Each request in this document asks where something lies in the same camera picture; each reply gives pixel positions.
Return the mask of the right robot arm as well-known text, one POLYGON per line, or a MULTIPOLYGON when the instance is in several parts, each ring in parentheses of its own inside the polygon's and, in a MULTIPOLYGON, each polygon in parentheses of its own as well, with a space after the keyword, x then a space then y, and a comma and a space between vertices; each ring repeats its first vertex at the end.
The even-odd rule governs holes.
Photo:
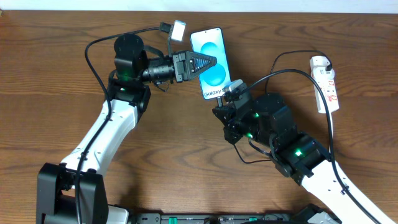
POLYGON ((224 138, 236 144, 242 137, 271 149, 266 155, 275 168, 321 200, 342 223, 392 223, 365 196, 336 162, 329 150, 294 123, 290 108, 277 93, 217 106, 213 114, 223 123, 224 138))

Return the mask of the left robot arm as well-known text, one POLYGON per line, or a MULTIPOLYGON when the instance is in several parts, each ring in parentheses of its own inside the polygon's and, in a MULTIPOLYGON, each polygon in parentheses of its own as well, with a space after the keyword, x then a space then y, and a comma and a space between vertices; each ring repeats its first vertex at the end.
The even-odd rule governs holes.
POLYGON ((149 104, 149 83, 185 82, 214 67, 214 56, 168 52, 144 44, 139 31, 113 36, 115 70, 104 85, 101 112, 77 147, 37 176, 36 223, 130 223, 128 209, 110 205, 104 176, 124 138, 149 104))

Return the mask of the blue Galaxy smartphone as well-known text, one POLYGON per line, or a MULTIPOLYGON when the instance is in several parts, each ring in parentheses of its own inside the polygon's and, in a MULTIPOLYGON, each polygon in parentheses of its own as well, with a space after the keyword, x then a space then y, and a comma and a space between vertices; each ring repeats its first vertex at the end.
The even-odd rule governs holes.
POLYGON ((209 56, 195 62, 204 71, 199 75, 202 97, 211 100, 224 95, 224 88, 231 82, 228 59, 220 27, 201 30, 190 35, 192 50, 209 56))

